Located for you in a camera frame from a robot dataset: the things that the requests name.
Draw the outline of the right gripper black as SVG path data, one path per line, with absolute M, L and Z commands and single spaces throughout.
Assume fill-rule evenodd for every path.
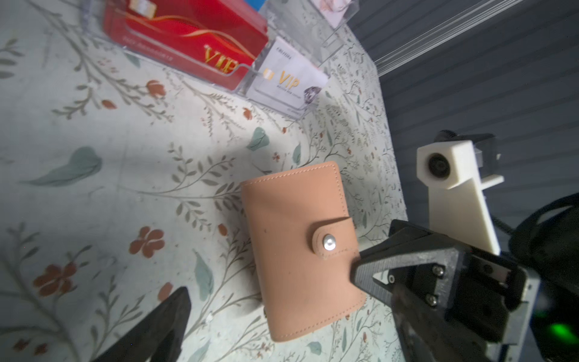
M 508 256 L 466 256 L 466 244 L 403 220 L 361 252 L 351 282 L 392 308 L 407 361 L 519 361 L 541 285 Z

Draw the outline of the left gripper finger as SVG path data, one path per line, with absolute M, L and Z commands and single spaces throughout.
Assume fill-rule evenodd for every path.
M 146 317 L 136 324 L 125 335 L 102 351 L 108 335 L 116 327 L 133 321 L 142 316 L 140 303 L 132 309 L 124 309 L 120 319 L 110 324 L 111 308 L 116 299 L 111 299 L 115 290 L 112 286 L 108 292 L 100 292 L 98 297 L 104 302 L 105 309 L 96 310 L 96 314 L 104 321 L 105 330 L 102 338 L 98 338 L 98 329 L 90 329 L 93 338 L 92 361 L 176 361 L 182 352 L 185 339 L 185 328 L 191 312 L 191 300 L 188 288 L 179 287 Z

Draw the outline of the pink leather card wallet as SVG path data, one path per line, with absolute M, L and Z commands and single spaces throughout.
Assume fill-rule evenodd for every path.
M 288 342 L 360 309 L 360 259 L 338 164 L 328 161 L 241 184 L 271 339 Z

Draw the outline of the clear acrylic card display stand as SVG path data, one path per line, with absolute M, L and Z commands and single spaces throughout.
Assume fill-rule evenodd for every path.
M 327 86 L 356 1 L 84 1 L 86 32 L 293 119 Z

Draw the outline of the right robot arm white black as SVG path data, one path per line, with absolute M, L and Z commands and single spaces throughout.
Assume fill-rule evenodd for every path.
M 408 361 L 517 361 L 532 334 L 546 361 L 578 359 L 578 197 L 535 211 L 491 254 L 395 220 L 351 270 L 392 310 Z

